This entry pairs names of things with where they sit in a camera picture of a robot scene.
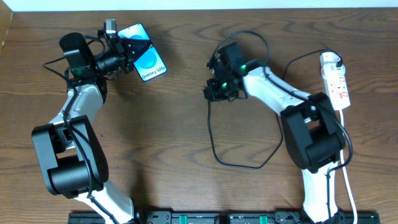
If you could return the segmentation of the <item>blue Samsung Galaxy smartphone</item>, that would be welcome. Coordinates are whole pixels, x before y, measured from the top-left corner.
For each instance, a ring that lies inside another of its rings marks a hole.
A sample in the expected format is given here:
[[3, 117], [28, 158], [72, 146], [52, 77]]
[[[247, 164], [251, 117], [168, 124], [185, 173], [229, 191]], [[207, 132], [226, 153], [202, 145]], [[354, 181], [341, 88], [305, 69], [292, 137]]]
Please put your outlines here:
[[141, 23], [117, 32], [131, 54], [132, 64], [143, 82], [167, 72], [167, 67]]

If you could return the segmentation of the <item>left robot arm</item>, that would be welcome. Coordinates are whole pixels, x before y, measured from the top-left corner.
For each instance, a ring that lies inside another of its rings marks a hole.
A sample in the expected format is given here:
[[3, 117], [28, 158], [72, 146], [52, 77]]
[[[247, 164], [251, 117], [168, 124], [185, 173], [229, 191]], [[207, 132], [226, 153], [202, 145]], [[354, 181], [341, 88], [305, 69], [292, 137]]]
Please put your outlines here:
[[54, 119], [32, 130], [45, 186], [53, 195], [87, 204], [105, 223], [147, 223], [146, 214], [109, 179], [108, 162], [91, 124], [106, 101], [109, 76], [132, 71], [152, 42], [99, 30], [97, 37], [69, 33], [59, 45], [69, 64], [61, 74], [67, 100]]

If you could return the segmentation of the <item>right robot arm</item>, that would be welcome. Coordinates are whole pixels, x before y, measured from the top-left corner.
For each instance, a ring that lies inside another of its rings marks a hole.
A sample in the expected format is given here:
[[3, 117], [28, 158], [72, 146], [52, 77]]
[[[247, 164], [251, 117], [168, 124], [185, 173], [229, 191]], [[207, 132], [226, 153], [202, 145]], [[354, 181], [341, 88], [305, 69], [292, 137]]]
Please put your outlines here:
[[334, 178], [345, 166], [345, 129], [329, 97], [302, 92], [258, 59], [247, 59], [235, 42], [218, 45], [206, 65], [214, 74], [203, 90], [207, 102], [245, 97], [261, 100], [279, 117], [290, 158], [302, 170], [303, 212], [310, 223], [338, 223]]

